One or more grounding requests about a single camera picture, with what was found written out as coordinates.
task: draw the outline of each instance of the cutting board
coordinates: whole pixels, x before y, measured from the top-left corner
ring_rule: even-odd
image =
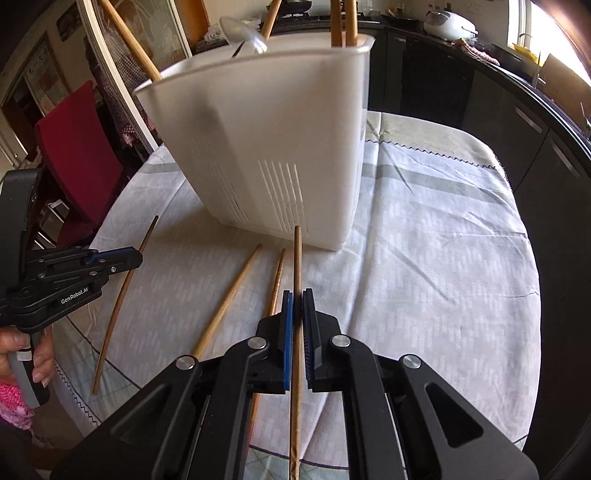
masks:
[[[591,117],[591,86],[552,54],[540,69],[540,77],[545,80],[546,85],[539,83],[538,88],[584,129],[581,102],[585,113]]]

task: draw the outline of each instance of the wooden chopstick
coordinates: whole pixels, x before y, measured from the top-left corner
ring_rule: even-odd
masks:
[[[142,240],[142,244],[139,246],[139,253],[144,253],[144,249],[146,248],[146,244],[152,235],[152,231],[154,231],[154,227],[156,226],[156,222],[158,222],[158,215],[154,217],[148,231],[146,232],[144,239]],[[111,341],[111,335],[113,335],[113,329],[115,328],[115,323],[117,322],[117,318],[119,317],[119,312],[121,311],[121,307],[123,305],[123,301],[125,300],[125,295],[127,294],[127,290],[129,289],[129,284],[131,284],[131,279],[134,277],[135,270],[129,270],[123,281],[123,285],[121,286],[121,290],[119,291],[119,295],[117,296],[117,300],[115,300],[115,306],[113,307],[113,311],[111,312],[111,318],[109,319],[109,325],[107,326],[107,331],[105,333],[105,339],[103,340],[103,345],[100,347],[100,354],[99,354],[99,361],[96,363],[96,370],[95,370],[95,379],[92,384],[92,394],[96,395],[99,392],[99,385],[100,385],[100,376],[103,372],[103,365],[105,363],[105,358],[107,356],[107,350],[109,348],[109,342]]]
[[[238,288],[240,287],[242,280],[244,280],[244,277],[246,276],[248,270],[250,269],[253,260],[255,259],[257,253],[259,253],[259,250],[261,248],[262,248],[262,245],[258,244],[256,246],[256,248],[254,249],[254,252],[251,254],[249,259],[244,264],[242,271],[238,274],[238,276],[236,277],[236,280],[234,280],[234,283],[230,287],[230,290],[228,290],[228,293],[226,293],[226,296],[224,297],[222,304],[217,309],[216,314],[213,316],[213,318],[209,322],[209,325],[207,326],[205,332],[203,332],[203,334],[201,335],[201,338],[199,339],[199,341],[195,345],[195,348],[193,349],[193,353],[192,353],[193,356],[199,358],[203,354],[210,339],[212,338],[213,334],[215,333],[217,327],[219,326],[219,324],[222,320],[223,314],[226,313],[226,309],[230,305],[230,302],[234,298],[234,295],[236,295],[236,292],[238,291]]]
[[[330,0],[330,45],[332,47],[343,46],[343,24],[339,0]]]
[[[156,68],[156,65],[152,62],[148,54],[142,48],[142,45],[135,39],[131,30],[127,28],[125,22],[119,15],[119,12],[115,9],[112,3],[109,0],[99,0],[102,7],[105,9],[108,17],[113,22],[113,25],[121,35],[121,38],[129,48],[129,51],[133,55],[136,62],[138,62],[139,66],[142,68],[144,73],[148,76],[152,82],[159,82],[162,80],[162,75]]]
[[[347,47],[357,46],[357,2],[345,0],[345,45]]]
[[[301,359],[303,355],[301,294],[301,228],[297,225],[294,234],[294,335],[291,353],[290,480],[299,480],[300,478]]]
[[[279,11],[279,7],[281,6],[281,0],[273,0],[271,6],[269,7],[269,13],[267,13],[267,18],[265,19],[265,24],[262,26],[261,35],[265,40],[269,40],[269,36],[271,35],[271,30],[273,29],[273,24],[275,23],[275,18],[277,17],[277,12]]]
[[[281,256],[279,257],[279,264],[277,265],[277,273],[275,275],[275,283],[273,284],[273,291],[271,293],[271,302],[269,303],[269,309],[267,310],[267,316],[270,317],[275,314],[277,309],[277,299],[279,298],[279,289],[281,288],[281,277],[283,276],[283,263],[285,263],[285,248],[281,250]],[[248,436],[246,437],[246,448],[251,444],[252,431],[255,427],[256,413],[258,411],[260,395],[255,393],[252,396],[252,414],[251,423],[248,427]]]

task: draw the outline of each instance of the fingernail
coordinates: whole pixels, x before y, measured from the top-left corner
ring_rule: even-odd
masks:
[[[15,333],[14,334],[14,341],[17,345],[21,348],[26,348],[29,346],[30,337],[25,335],[24,333]]]

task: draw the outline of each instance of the dark cabinet door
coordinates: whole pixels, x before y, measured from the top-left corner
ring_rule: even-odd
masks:
[[[369,53],[368,109],[383,112],[386,82],[386,31],[367,28],[361,28],[359,31],[375,38],[374,46]]]
[[[406,38],[388,32],[388,55],[386,58],[386,83],[384,112],[400,113],[402,99],[402,58],[406,49]]]
[[[474,69],[462,58],[408,38],[400,114],[461,128]]]
[[[534,161],[548,127],[503,87],[475,72],[462,130],[492,149],[515,190]]]
[[[542,367],[524,452],[543,478],[591,413],[591,180],[550,132],[515,200],[540,275]]]

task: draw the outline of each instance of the black countertop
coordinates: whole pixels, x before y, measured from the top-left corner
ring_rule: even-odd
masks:
[[[580,128],[570,119],[562,109],[557,106],[543,92],[534,89],[529,83],[519,78],[517,75],[508,72],[500,67],[472,57],[465,52],[452,48],[450,42],[441,40],[437,37],[427,35],[422,31],[419,25],[415,30],[406,30],[393,26],[387,19],[381,17],[372,17],[369,20],[360,20],[358,28],[363,30],[387,30],[393,32],[399,38],[412,38],[421,42],[430,44],[434,47],[444,50],[447,54],[468,62],[473,68],[494,82],[501,85],[509,93],[514,95],[520,102],[526,105],[532,112],[538,115],[550,129],[552,129],[566,146],[577,157],[582,167],[591,176],[591,142],[587,140]],[[299,21],[290,24],[276,24],[273,27],[272,34],[280,35],[310,30],[329,30],[330,20],[311,18],[310,21]],[[227,45],[225,40],[219,40],[212,43],[201,41],[197,43],[193,53],[211,50]]]

